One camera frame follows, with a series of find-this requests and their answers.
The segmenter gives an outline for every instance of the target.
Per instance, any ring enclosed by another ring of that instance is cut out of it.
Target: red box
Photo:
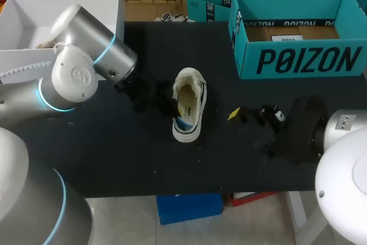
[[[270,195],[274,195],[276,193],[277,192],[254,192],[251,195],[247,195],[247,196],[241,197],[239,199],[234,199],[233,194],[230,193],[228,195],[228,197],[229,197],[232,205],[234,207],[237,207],[237,206],[240,206],[240,205],[243,205],[243,204],[246,204],[246,203],[249,203],[249,202],[253,202],[255,200],[258,200],[258,199],[261,199],[261,198],[264,198],[264,197],[268,197]]]

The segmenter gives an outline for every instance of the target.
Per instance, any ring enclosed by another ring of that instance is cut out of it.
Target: shoe insole
[[[191,86],[186,84],[178,91],[178,111],[183,122],[194,126],[196,120],[197,98]]]

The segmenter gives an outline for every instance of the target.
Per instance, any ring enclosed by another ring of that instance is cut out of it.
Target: white paper
[[[293,36],[271,36],[272,41],[295,41],[295,40],[303,40],[303,37],[300,34],[295,34]]]

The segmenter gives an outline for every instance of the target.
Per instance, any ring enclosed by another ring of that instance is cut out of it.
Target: white box
[[[51,38],[57,17],[77,3],[123,41],[123,0],[7,0],[0,14],[0,76],[27,65],[54,62],[53,49],[36,49]],[[22,73],[21,80],[38,77]]]

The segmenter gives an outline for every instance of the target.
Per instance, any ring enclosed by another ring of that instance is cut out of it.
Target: shoe tongue
[[[180,116],[177,117],[176,124],[179,127],[179,129],[181,129],[183,131],[188,131],[188,130],[193,128],[192,125],[184,122],[184,120],[182,120],[182,118]]]

